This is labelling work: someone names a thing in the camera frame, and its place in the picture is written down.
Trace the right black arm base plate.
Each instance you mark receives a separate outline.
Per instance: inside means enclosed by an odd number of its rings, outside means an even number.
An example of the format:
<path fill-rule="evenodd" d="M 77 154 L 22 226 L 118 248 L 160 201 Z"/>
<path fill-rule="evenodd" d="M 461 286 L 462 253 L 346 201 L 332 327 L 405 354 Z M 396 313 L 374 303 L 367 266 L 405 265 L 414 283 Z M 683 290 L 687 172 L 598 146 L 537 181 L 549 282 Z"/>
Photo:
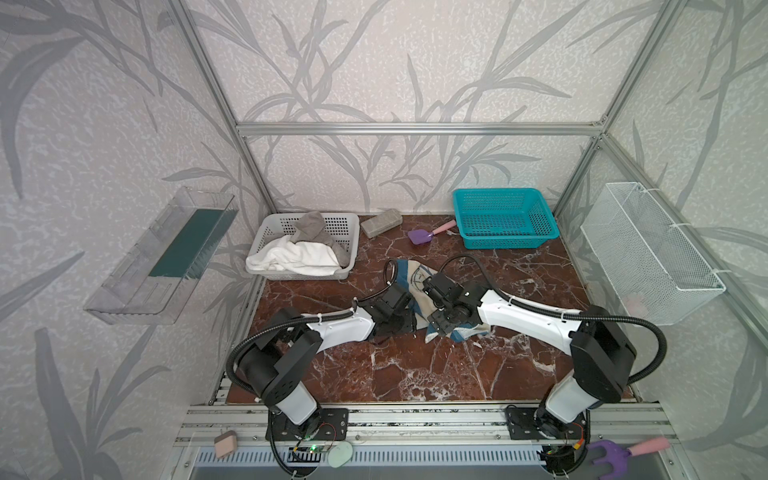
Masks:
<path fill-rule="evenodd" d="M 504 409 L 512 440 L 565 441 L 573 443 L 585 436 L 589 425 L 585 412 L 570 423 L 557 419 L 543 407 L 508 405 Z"/>

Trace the blue beige Doraemon towel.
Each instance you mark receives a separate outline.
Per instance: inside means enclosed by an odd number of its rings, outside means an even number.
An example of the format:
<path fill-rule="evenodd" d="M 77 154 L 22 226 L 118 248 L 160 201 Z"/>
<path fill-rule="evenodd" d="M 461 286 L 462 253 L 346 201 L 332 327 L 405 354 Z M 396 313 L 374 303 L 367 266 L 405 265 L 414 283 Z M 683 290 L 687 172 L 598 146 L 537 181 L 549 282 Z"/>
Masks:
<path fill-rule="evenodd" d="M 425 342 L 429 343 L 438 338 L 438 331 L 429 323 L 428 317 L 436 310 L 433 301 L 423 292 L 423 282 L 437 273 L 416 260 L 399 259 L 395 282 L 407 287 L 413 296 L 415 304 L 413 311 L 416 319 L 416 330 L 425 331 Z M 464 342 L 473 336 L 484 336 L 491 333 L 491 327 L 484 324 L 471 325 L 464 322 L 459 324 L 448 337 L 456 343 Z"/>

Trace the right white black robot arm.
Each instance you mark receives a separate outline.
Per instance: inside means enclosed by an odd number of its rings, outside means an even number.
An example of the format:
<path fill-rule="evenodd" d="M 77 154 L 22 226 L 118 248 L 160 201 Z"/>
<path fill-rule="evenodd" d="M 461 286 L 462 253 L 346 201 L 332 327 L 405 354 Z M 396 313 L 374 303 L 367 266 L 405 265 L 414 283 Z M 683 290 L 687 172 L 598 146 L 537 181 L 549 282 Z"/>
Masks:
<path fill-rule="evenodd" d="M 610 315 L 596 306 L 587 311 L 550 307 L 495 286 L 464 287 L 442 272 L 424 281 L 423 292 L 435 306 L 429 323 L 442 336 L 463 324 L 487 325 L 524 334 L 571 358 L 572 370 L 549 390 L 533 415 L 536 428 L 549 436 L 594 406 L 619 402 L 630 384 L 660 367 L 668 351 L 666 336 L 657 325 Z M 622 325 L 641 327 L 656 338 L 656 353 L 637 372 L 632 371 L 637 350 Z"/>

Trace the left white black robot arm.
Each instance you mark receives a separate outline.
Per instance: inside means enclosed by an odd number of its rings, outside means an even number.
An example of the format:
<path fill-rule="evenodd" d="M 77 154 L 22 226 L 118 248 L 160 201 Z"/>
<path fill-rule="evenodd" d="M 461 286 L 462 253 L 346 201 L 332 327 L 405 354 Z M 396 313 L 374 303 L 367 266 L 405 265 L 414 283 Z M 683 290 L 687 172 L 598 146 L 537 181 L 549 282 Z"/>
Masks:
<path fill-rule="evenodd" d="M 341 311 L 307 314 L 283 308 L 262 330 L 233 347 L 226 376 L 271 412 L 303 426 L 320 415 L 317 400 L 303 384 L 315 356 L 347 343 L 413 332 L 414 305 L 406 287 L 392 284 Z"/>

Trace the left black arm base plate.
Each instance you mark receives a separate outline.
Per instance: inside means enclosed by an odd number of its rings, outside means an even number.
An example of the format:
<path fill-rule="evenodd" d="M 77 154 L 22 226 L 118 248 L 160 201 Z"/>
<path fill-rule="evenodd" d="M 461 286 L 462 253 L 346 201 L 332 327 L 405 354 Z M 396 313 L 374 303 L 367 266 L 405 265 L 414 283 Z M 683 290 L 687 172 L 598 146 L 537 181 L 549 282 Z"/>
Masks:
<path fill-rule="evenodd" d="M 284 413 L 269 412 L 267 440 L 339 441 L 346 439 L 350 411 L 346 408 L 320 408 L 304 423 L 293 423 Z"/>

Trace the white perforated plastic basket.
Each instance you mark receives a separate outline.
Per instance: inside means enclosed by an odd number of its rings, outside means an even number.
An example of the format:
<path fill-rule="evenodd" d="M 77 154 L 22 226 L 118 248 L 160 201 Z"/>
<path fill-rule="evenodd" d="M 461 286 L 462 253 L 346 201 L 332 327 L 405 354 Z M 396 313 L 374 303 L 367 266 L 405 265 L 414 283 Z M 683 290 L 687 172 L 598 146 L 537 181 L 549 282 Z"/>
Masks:
<path fill-rule="evenodd" d="M 357 255 L 355 214 L 273 214 L 263 220 L 246 257 L 248 273 L 268 280 L 344 280 Z"/>

